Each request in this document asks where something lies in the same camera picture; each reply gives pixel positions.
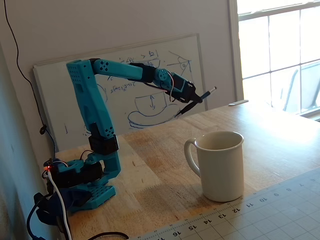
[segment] blue robotic arm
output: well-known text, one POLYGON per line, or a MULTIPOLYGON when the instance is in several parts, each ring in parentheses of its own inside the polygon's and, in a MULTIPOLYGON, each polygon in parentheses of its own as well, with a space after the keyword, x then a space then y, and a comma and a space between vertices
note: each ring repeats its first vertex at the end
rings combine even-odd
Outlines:
POLYGON ((76 159, 64 164, 49 163, 52 178, 58 188, 68 188, 72 196, 71 211, 95 209, 116 194, 113 186, 106 186, 109 179, 115 178, 121 171, 118 156, 118 141, 107 106, 99 92, 95 75, 107 75, 144 83, 161 89, 172 98, 189 103, 178 114, 190 110, 210 95, 196 94, 193 83, 166 69, 156 68, 143 63, 124 64, 104 59, 76 60, 68 63, 76 100, 89 137, 90 153, 85 161, 76 159))
POLYGON ((67 64, 67 69, 85 126, 92 134, 89 137, 91 149, 103 155, 115 150, 115 146, 111 144, 113 141, 107 141, 107 139, 114 137, 115 130, 107 107, 99 93, 95 79, 96 74, 141 82, 151 87, 153 86, 150 84, 153 83, 157 88, 164 90, 166 94, 182 103, 190 101, 202 103, 203 101, 196 94, 193 83, 166 69, 143 63, 123 64, 94 58, 70 62, 67 64), (105 144, 99 140, 100 138, 105 139, 105 144))

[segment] wire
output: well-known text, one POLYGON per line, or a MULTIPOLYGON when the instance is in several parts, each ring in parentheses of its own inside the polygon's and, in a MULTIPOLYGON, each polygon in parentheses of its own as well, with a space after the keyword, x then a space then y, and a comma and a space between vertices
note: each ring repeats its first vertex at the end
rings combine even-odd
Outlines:
POLYGON ((45 174, 45 173, 47 173, 47 170, 44 170, 43 173, 41 174, 41 177, 42 177, 43 179, 47 179, 47 177, 48 177, 48 174, 46 175, 47 177, 44 177, 44 174, 45 174))
POLYGON ((174 90, 174 86, 175 86, 175 81, 174 81, 174 78, 172 77, 172 75, 171 75, 171 73, 168 71, 168 74, 169 74, 169 76, 170 76, 170 78, 171 78, 171 81, 172 81, 172 88, 171 88, 171 91, 170 91, 170 98, 169 98, 169 100, 170 100, 170 102, 171 103, 173 103, 173 101, 171 101, 171 97, 172 97, 172 91, 174 90))
POLYGON ((94 240, 94 239, 97 239, 97 238, 100 238, 102 236, 110 236, 110 235, 119 235, 121 237, 124 237, 124 239, 129 239, 128 235, 123 233, 123 232, 119 232, 119 231, 109 231, 109 232, 102 232, 102 233, 99 233, 93 237, 90 237, 88 240, 94 240))
POLYGON ((30 220, 31 220, 31 217, 32 217, 32 215, 34 214, 36 208, 39 206, 39 204, 40 204, 45 198, 49 197, 50 195, 51 195, 51 194, 47 194, 47 195, 44 195, 43 197, 41 197, 40 200, 39 200, 36 204, 34 204, 33 208, 32 208, 31 211, 29 212, 29 215, 28 215, 28 217, 27 217, 27 219, 26 219, 26 229, 27 229, 28 234, 30 235, 30 237, 31 237, 32 239, 36 239, 37 236, 35 236, 35 235, 33 234, 33 232, 31 231, 31 228, 30 228, 30 220))
POLYGON ((159 90, 164 91, 164 92, 168 92, 168 90, 163 89, 163 88, 161 88, 161 87, 153 86, 153 85, 151 85, 151 84, 149 84, 149 83, 146 83, 146 82, 144 82, 144 84, 147 85, 147 86, 149 86, 149 87, 151 87, 151 88, 159 89, 159 90))
POLYGON ((11 34, 12 34, 12 37, 14 39, 14 42, 15 42, 15 47, 16 47, 16 58, 15 58, 15 63, 16 63, 16 66, 20 72, 20 74, 22 75, 22 77, 30 84, 30 87, 32 89, 32 93, 33 93, 33 97, 34 97, 34 100, 35 100, 35 104, 36 104, 36 108, 38 110, 38 114, 39 114, 39 117, 41 119, 41 123, 42 123, 42 127, 40 128, 40 134, 43 135, 45 132, 47 132, 52 140, 52 143, 53 143, 53 159, 55 159, 56 157, 56 144, 55 144, 55 141, 53 139, 53 137, 51 136, 51 134, 48 132, 47 130, 47 125, 45 125, 44 123, 44 120, 41 116, 41 113, 40 113, 40 109, 39 109, 39 104, 38 104, 38 101, 37 101, 37 98, 36 98, 36 94, 35 94, 35 90, 34 90, 34 87, 31 83, 31 81, 24 75, 24 73, 22 72, 20 66, 19 66, 19 47, 18 47, 18 43, 17 43, 17 39, 16 39, 16 36, 14 34, 14 31, 12 30, 12 27, 9 23, 9 19, 8 19, 8 13, 7 13, 7 4, 6 4, 6 0, 3 0, 3 3, 4 3, 4 14, 5 14, 5 20, 6 20, 6 23, 8 25, 8 27, 10 28, 10 31, 11 31, 11 34))
POLYGON ((82 160, 82 157, 83 157, 83 155, 84 155, 84 153, 85 152, 94 152, 94 151, 92 151, 92 150, 84 150, 82 153, 81 153, 81 156, 80 156, 80 160, 82 160))
POLYGON ((65 161, 60 161, 60 160, 56 160, 53 163, 62 163, 64 164, 67 168, 69 167, 69 165, 65 162, 65 161))
POLYGON ((56 143, 54 138, 52 137, 52 135, 50 134, 50 132, 48 131, 48 129, 45 129, 45 131, 47 132, 47 134, 49 134, 51 141, 53 143, 53 161, 56 159, 56 143))
POLYGON ((67 235, 68 235, 69 240, 72 240, 71 233, 70 233, 70 229, 69 229, 69 226, 68 226, 67 212, 66 212, 66 207, 65 207, 64 199, 62 198, 61 193, 60 193, 57 185, 55 184, 54 180, 52 179, 52 175, 51 175, 50 170, 48 171, 48 177, 49 177, 49 180, 50 180, 50 182, 52 183, 52 185, 53 185, 56 193, 57 193, 58 196, 59 196, 59 199, 60 199, 60 202, 61 202, 61 207, 62 207, 63 221, 64 221, 64 226, 65 226, 65 229, 66 229, 66 233, 67 233, 67 235))

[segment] white cable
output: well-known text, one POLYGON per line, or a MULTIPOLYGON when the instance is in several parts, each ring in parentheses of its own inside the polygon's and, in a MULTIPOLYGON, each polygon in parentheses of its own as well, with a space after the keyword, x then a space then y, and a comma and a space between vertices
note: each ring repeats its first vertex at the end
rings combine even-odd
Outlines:
POLYGON ((60 199, 60 202, 61 202, 61 206, 62 206, 63 221, 64 221, 64 226, 65 226, 65 229, 66 229, 66 233, 68 234, 69 240, 72 240, 70 229, 69 229, 68 222, 67 222, 67 212, 66 212, 64 200, 63 200, 63 198, 61 196, 61 193, 59 192, 59 189, 58 189, 57 185, 55 184, 54 180, 52 179, 52 175, 51 175, 50 171, 48 171, 48 177, 49 177, 50 182, 52 183, 52 185, 53 185, 53 187, 54 187, 54 189, 56 191, 56 194, 58 194, 58 196, 59 196, 59 199, 60 199))
POLYGON ((66 162, 64 162, 64 161, 53 161, 53 163, 62 163, 62 164, 64 164, 67 168, 69 167, 68 166, 68 164, 66 163, 66 162))
POLYGON ((168 72, 168 74, 169 74, 169 76, 171 78, 171 81, 172 81, 172 88, 171 88, 171 91, 170 91, 170 98, 169 98, 170 102, 172 103, 173 101, 171 101, 171 96, 172 96, 172 91, 174 90, 175 81, 174 81, 174 78, 172 77, 171 73, 168 72))

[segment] coffee mug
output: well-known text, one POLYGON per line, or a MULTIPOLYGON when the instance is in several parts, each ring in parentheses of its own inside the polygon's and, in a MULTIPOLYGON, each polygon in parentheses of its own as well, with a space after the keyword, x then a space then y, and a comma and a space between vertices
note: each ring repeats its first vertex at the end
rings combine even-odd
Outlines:
POLYGON ((191 138, 184 144, 184 155, 190 168, 201 178, 203 194, 216 202, 229 202, 244 192, 244 137, 232 131, 210 132, 191 138), (196 147, 199 166, 191 156, 196 147))

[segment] window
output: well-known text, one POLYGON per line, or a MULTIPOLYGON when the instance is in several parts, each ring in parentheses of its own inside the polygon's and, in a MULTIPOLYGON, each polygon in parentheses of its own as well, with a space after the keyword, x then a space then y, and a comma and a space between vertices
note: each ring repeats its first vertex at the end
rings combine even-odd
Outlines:
POLYGON ((244 99, 320 111, 320 1, 237 0, 244 99))

